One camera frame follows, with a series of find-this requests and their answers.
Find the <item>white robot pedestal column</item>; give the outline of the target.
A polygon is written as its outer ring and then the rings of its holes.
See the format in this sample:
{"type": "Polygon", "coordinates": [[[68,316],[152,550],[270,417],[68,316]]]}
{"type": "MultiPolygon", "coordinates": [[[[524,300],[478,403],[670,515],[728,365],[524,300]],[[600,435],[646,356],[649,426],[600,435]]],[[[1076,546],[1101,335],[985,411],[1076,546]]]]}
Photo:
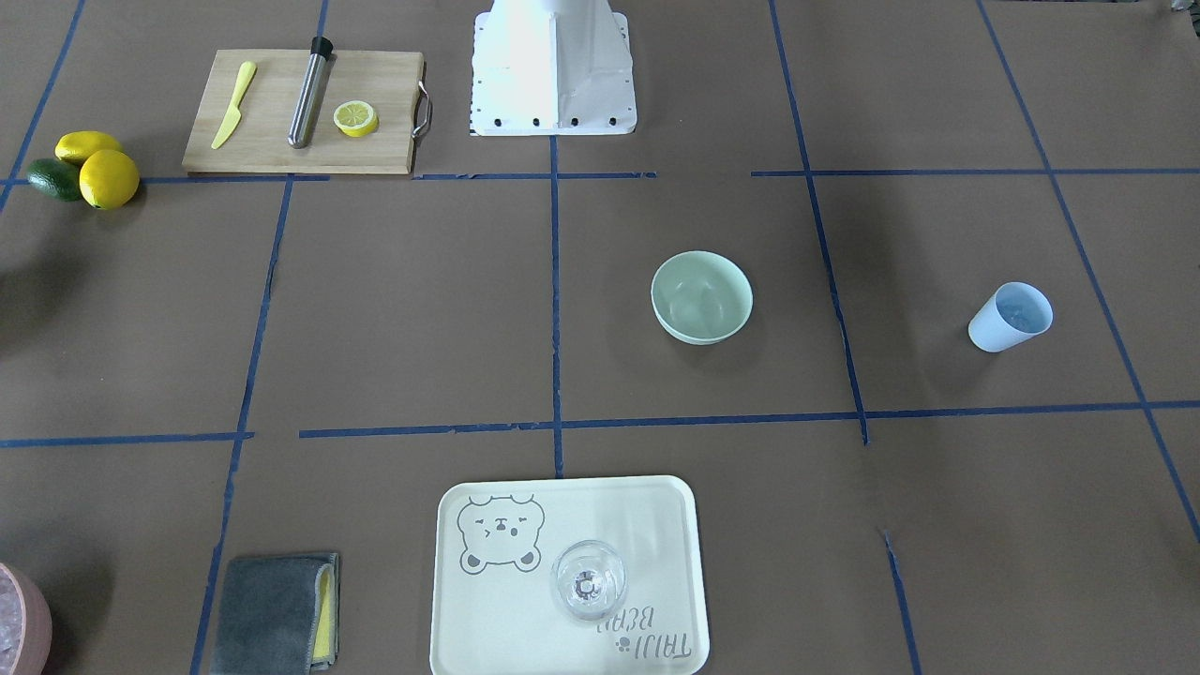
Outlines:
{"type": "Polygon", "coordinates": [[[473,136],[638,127],[629,22],[608,1],[494,1],[472,37],[473,136]]]}

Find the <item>light blue cup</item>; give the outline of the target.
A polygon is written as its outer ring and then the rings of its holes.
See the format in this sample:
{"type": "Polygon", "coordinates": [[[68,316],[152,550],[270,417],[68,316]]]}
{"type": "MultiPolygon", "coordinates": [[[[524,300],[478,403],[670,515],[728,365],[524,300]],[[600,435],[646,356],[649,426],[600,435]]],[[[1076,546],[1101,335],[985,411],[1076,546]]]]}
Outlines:
{"type": "Polygon", "coordinates": [[[1007,282],[968,321],[968,340],[989,353],[998,353],[1044,334],[1052,325],[1054,309],[1046,295],[1025,282],[1007,282]]]}

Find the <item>cream bear tray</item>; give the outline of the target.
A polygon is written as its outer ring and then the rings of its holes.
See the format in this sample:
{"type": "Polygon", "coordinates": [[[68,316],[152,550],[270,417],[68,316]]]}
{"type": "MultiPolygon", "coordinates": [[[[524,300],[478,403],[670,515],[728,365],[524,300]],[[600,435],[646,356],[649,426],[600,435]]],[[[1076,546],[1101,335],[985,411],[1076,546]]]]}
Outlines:
{"type": "Polygon", "coordinates": [[[694,492],[671,474],[478,482],[438,509],[434,674],[695,674],[694,492]]]}

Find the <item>green avocado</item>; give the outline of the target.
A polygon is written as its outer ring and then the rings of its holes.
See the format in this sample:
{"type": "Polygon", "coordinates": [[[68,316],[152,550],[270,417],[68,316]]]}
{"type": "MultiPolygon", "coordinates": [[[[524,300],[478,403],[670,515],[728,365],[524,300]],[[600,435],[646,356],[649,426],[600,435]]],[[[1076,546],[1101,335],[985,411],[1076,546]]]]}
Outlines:
{"type": "Polygon", "coordinates": [[[59,202],[82,201],[80,168],[56,157],[34,159],[26,167],[25,178],[30,187],[59,202]]]}

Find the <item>yellow lemon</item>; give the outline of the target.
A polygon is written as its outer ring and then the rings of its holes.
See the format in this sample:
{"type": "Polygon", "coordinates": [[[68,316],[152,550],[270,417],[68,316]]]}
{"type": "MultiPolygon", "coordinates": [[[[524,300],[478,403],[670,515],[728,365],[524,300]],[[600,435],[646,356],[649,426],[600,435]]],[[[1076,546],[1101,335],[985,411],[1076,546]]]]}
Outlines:
{"type": "Polygon", "coordinates": [[[79,191],[86,204],[113,210],[132,201],[140,184],[140,172],[128,154],[114,149],[98,150],[79,171],[79,191]]]}
{"type": "Polygon", "coordinates": [[[124,151],[122,144],[112,135],[98,131],[98,129],[79,129],[79,131],[64,135],[56,141],[54,154],[56,159],[82,167],[86,159],[98,151],[114,150],[124,151]]]}

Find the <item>green bowl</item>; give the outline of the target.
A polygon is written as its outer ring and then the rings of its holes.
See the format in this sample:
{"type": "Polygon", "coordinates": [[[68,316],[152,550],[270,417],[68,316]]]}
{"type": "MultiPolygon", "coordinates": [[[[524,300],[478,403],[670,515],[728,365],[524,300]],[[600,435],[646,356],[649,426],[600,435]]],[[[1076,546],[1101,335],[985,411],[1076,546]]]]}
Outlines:
{"type": "Polygon", "coordinates": [[[649,286],[656,323],[676,340],[708,346],[728,340],[750,319],[754,291],[728,258],[691,249],[665,259],[649,286]]]}

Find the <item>clear wine glass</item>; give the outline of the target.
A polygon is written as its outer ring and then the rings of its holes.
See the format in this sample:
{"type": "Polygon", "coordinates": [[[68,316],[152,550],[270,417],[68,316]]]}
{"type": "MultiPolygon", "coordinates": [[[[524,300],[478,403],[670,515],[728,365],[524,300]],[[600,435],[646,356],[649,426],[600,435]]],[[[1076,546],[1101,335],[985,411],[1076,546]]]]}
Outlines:
{"type": "Polygon", "coordinates": [[[552,567],[559,607],[584,623],[600,623],[620,609],[626,596],[624,557],[604,540],[578,540],[552,567]]]}

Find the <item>pink bowl with ice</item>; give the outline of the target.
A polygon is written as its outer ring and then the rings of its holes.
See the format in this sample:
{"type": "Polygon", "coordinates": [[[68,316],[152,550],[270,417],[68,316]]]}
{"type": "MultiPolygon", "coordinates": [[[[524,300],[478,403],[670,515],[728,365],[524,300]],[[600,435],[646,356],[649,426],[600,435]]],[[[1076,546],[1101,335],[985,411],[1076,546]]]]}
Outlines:
{"type": "Polygon", "coordinates": [[[42,674],[53,641],[53,620],[38,585],[13,565],[1,565],[2,674],[42,674]]]}

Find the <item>half lemon slice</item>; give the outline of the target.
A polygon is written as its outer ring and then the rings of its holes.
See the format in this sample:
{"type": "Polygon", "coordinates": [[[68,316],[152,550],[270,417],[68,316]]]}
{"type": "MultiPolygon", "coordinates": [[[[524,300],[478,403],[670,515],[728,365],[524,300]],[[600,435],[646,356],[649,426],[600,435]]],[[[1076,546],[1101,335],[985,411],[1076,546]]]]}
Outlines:
{"type": "Polygon", "coordinates": [[[379,115],[376,107],[368,102],[346,101],[335,108],[334,124],[342,135],[361,138],[379,127],[379,115]]]}

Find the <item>grey folded cloth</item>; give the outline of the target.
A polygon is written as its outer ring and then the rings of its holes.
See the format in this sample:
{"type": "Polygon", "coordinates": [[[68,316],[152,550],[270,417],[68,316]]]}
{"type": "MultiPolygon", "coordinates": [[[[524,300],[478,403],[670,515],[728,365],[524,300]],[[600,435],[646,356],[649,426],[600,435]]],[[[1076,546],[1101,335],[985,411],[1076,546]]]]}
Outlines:
{"type": "Polygon", "coordinates": [[[341,555],[236,557],[222,585],[211,674],[314,674],[340,651],[341,555]]]}

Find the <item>metal muddler black tip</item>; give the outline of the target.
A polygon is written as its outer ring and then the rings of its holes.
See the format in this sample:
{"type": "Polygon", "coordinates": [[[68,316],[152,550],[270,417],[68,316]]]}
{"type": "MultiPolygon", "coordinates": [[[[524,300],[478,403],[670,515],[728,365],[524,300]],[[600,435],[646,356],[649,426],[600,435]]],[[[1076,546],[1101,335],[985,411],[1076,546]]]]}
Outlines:
{"type": "Polygon", "coordinates": [[[322,35],[314,36],[311,41],[304,85],[301,85],[292,115],[292,126],[287,135],[287,142],[292,149],[310,147],[319,107],[322,107],[322,95],[331,55],[334,55],[334,42],[322,35]]]}

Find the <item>yellow plastic knife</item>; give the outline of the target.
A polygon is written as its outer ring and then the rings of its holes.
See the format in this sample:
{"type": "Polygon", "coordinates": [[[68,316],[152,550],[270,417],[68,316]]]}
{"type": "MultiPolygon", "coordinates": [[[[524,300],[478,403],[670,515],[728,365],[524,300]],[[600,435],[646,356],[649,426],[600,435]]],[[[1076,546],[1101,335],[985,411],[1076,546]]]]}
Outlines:
{"type": "Polygon", "coordinates": [[[240,64],[234,89],[232,90],[232,98],[229,98],[224,110],[224,117],[222,118],[220,127],[214,136],[214,141],[210,142],[211,149],[216,150],[222,148],[226,142],[232,138],[232,135],[239,127],[240,121],[244,120],[244,110],[241,110],[240,106],[244,103],[245,94],[248,92],[256,72],[256,62],[244,61],[240,64]]]}

